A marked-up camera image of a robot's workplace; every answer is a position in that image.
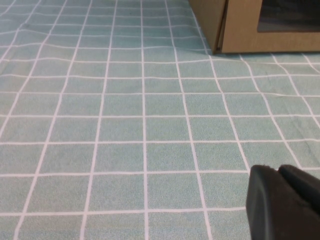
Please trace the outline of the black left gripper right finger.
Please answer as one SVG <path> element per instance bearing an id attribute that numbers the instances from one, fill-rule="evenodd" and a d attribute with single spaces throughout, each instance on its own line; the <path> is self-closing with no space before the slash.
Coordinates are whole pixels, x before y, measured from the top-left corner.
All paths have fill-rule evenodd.
<path id="1" fill-rule="evenodd" d="M 281 165 L 278 172 L 285 181 L 320 214 L 320 180 L 313 175 L 289 164 Z"/>

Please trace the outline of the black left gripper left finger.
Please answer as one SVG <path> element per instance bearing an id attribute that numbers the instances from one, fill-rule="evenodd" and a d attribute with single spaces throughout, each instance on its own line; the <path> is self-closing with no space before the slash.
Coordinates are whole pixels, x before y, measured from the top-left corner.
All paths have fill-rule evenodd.
<path id="1" fill-rule="evenodd" d="M 318 240 L 320 214 L 282 175 L 266 165 L 250 169 L 246 214 L 253 240 Z"/>

